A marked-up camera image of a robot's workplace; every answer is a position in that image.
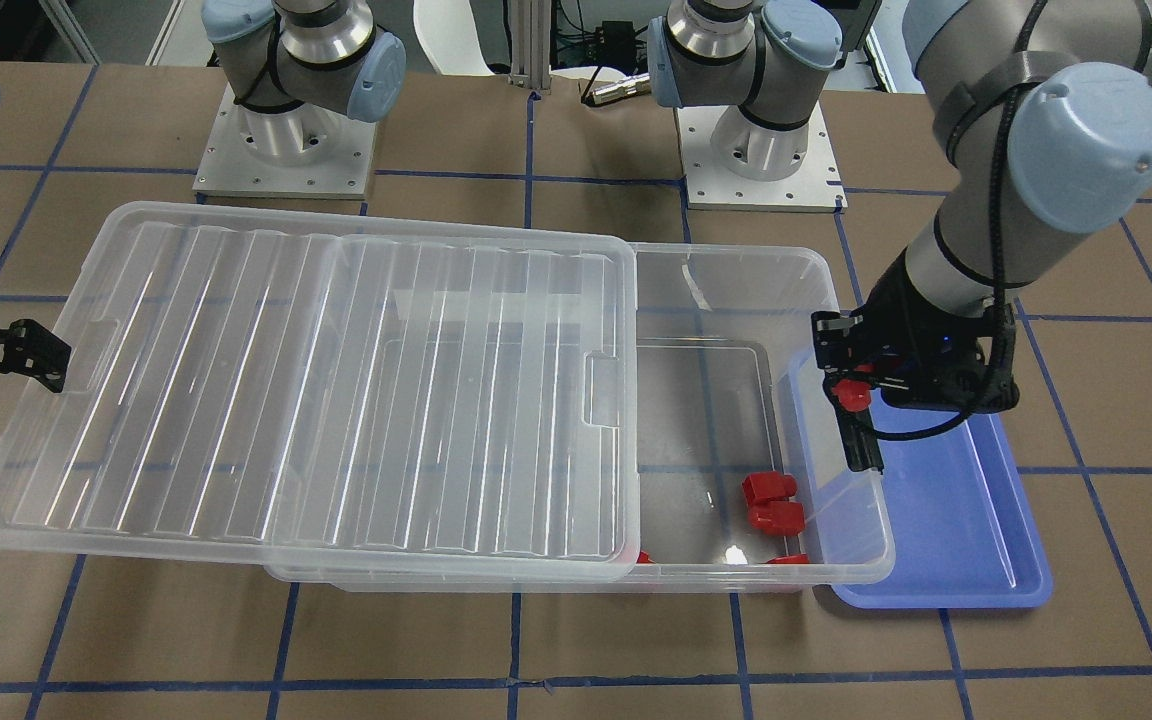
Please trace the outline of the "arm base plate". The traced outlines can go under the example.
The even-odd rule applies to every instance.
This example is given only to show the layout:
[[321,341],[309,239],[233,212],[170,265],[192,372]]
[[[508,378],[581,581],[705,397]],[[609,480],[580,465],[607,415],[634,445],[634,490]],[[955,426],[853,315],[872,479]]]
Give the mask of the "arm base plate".
[[194,191],[229,199],[365,200],[378,124],[302,105],[262,114],[225,88]]
[[735,106],[675,111],[690,209],[833,213],[849,206],[823,108],[791,131]]

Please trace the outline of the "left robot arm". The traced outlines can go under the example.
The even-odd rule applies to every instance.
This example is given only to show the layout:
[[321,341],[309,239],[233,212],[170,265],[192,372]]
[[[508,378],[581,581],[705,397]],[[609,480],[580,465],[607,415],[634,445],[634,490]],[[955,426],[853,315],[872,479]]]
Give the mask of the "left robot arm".
[[[1009,350],[996,291],[1032,285],[1152,187],[1152,1],[911,1],[902,36],[958,174],[851,314],[814,323],[829,387],[942,391]],[[664,108],[718,106],[727,170],[788,179],[844,32],[813,1],[675,1],[646,31]]]

